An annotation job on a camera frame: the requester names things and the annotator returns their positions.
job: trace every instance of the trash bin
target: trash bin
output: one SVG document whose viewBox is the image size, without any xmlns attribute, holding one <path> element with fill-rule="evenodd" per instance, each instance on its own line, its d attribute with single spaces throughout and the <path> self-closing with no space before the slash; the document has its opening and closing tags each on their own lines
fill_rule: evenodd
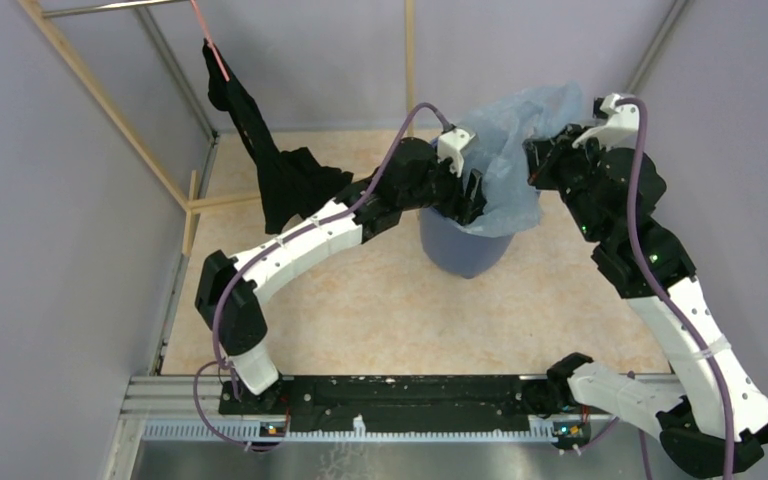
<svg viewBox="0 0 768 480">
<path fill-rule="evenodd" d="M 422 250 L 432 262 L 464 278 L 489 270 L 502 258 L 514 238 L 513 234 L 480 237 L 463 232 L 433 208 L 419 211 L 419 237 Z"/>
</svg>

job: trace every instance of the wooden stick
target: wooden stick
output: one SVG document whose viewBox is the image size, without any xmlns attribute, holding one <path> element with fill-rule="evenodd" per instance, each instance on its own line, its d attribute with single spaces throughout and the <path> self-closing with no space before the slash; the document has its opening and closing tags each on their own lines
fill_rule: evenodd
<svg viewBox="0 0 768 480">
<path fill-rule="evenodd" d="M 414 32 L 415 28 L 414 0 L 405 0 L 405 113 L 410 112 L 416 105 L 416 75 L 414 72 L 415 52 L 414 52 Z M 413 122 L 408 125 L 408 136 L 413 136 Z"/>
<path fill-rule="evenodd" d="M 93 75 L 92 70 L 84 62 L 75 48 L 63 35 L 63 32 L 50 20 L 43 18 L 42 7 L 37 0 L 17 0 L 22 8 L 31 17 L 31 20 L 37 25 L 40 31 L 45 35 L 55 50 L 63 57 L 63 60 L 72 68 L 75 75 L 81 80 L 90 95 L 95 98 L 107 116 L 113 121 L 113 124 L 122 132 L 122 135 L 130 142 L 131 146 L 137 151 L 148 168 L 157 176 L 160 183 L 166 187 L 169 194 L 178 202 L 184 210 L 187 210 L 187 199 L 180 187 L 172 180 L 169 172 L 157 161 L 157 158 L 149 151 L 145 142 L 137 134 L 134 127 L 125 118 L 125 115 L 119 110 L 107 92 L 102 88 L 101 82 Z"/>
<path fill-rule="evenodd" d="M 260 193 L 238 193 L 234 195 L 223 195 L 221 197 L 199 198 L 198 200 L 191 200 L 187 205 L 196 211 L 203 211 L 205 208 L 217 205 L 233 205 L 250 202 L 252 200 L 260 200 Z"/>
<path fill-rule="evenodd" d="M 193 201 L 196 199 L 196 194 L 198 190 L 198 172 L 193 170 L 190 172 L 190 192 L 188 199 L 189 201 Z M 193 253 L 193 241 L 195 241 L 196 238 L 196 229 L 195 229 L 195 216 L 197 214 L 193 212 L 192 208 L 186 209 L 186 217 L 184 218 L 184 245 L 181 248 L 181 253 L 184 254 L 184 256 L 189 257 L 191 253 Z"/>
</svg>

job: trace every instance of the white robotic arm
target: white robotic arm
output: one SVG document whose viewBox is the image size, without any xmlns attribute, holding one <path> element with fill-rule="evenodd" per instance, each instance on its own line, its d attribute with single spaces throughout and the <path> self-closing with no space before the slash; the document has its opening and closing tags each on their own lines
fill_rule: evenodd
<svg viewBox="0 0 768 480">
<path fill-rule="evenodd" d="M 707 350 L 700 350 L 633 262 L 621 208 L 633 152 L 613 147 L 637 130 L 639 112 L 633 106 L 618 106 L 622 98 L 613 94 L 597 101 L 597 116 L 607 115 L 603 126 L 569 125 L 551 139 L 527 141 L 529 183 L 541 190 L 559 191 L 585 240 L 598 242 L 593 260 L 599 271 L 652 330 L 683 390 L 636 381 L 581 354 L 558 362 L 549 370 L 548 381 L 560 397 L 556 403 L 588 405 L 614 414 L 658 439 L 686 472 L 707 478 L 722 473 L 726 431 L 723 401 L 707 361 L 713 357 L 733 405 L 735 444 L 739 444 L 735 471 L 743 471 L 763 456 L 761 444 L 768 443 L 768 398 L 746 375 L 717 327 L 681 243 L 649 216 L 666 184 L 648 157 L 638 195 L 641 241 L 658 280 L 701 334 Z M 441 135 L 436 149 L 429 153 L 427 148 L 432 147 L 426 148 L 424 142 L 404 139 L 396 154 L 402 162 L 385 170 L 376 190 L 380 195 L 373 195 L 362 208 L 355 211 L 349 205 L 354 205 L 368 181 L 353 184 L 316 215 L 257 248 L 231 258 L 221 252 L 208 257 L 196 307 L 212 329 L 219 328 L 222 346 L 249 391 L 259 395 L 279 378 L 263 343 L 266 327 L 260 310 L 260 304 L 278 289 L 325 258 L 396 225 L 403 210 L 435 205 L 464 224 L 480 213 L 480 177 L 470 179 L 465 194 L 452 191 L 460 190 L 463 151 L 473 140 L 473 134 L 456 128 Z M 417 168 L 421 178 L 414 178 Z M 451 187 L 452 179 L 456 187 Z M 234 311 L 230 313 L 245 322 L 218 326 L 212 323 L 216 298 L 232 275 L 242 281 L 239 289 L 234 287 Z"/>
</svg>

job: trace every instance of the black cloth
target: black cloth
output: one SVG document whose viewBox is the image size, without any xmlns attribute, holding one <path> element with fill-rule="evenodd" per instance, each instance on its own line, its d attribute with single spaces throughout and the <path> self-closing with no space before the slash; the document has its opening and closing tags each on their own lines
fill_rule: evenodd
<svg viewBox="0 0 768 480">
<path fill-rule="evenodd" d="M 266 233 L 281 233 L 295 215 L 302 218 L 313 215 L 352 182 L 351 172 L 320 165 L 306 147 L 292 152 L 279 151 L 257 103 L 234 76 L 225 59 L 220 54 L 225 71 L 231 78 L 228 82 L 207 41 L 204 42 L 202 54 L 210 74 L 210 103 L 217 110 L 231 115 L 257 168 Z"/>
</svg>

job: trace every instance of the beige floor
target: beige floor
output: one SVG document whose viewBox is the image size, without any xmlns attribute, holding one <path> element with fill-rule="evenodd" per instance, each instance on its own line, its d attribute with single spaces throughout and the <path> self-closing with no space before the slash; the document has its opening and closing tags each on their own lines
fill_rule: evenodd
<svg viewBox="0 0 768 480">
<path fill-rule="evenodd" d="M 393 134 L 284 133 L 275 140 L 366 173 Z M 207 196 L 256 188 L 239 137 L 223 136 Z M 289 374 L 537 373 L 577 350 L 618 371 L 668 371 L 649 330 L 597 273 L 592 245 L 558 196 L 544 194 L 540 203 L 541 225 L 518 234 L 499 264 L 472 280 L 426 258 L 414 212 L 368 244 L 329 258 L 264 307 L 274 362 Z M 193 307 L 204 258 L 267 239 L 257 203 L 202 215 L 164 374 L 192 374 L 213 357 L 210 331 Z"/>
</svg>

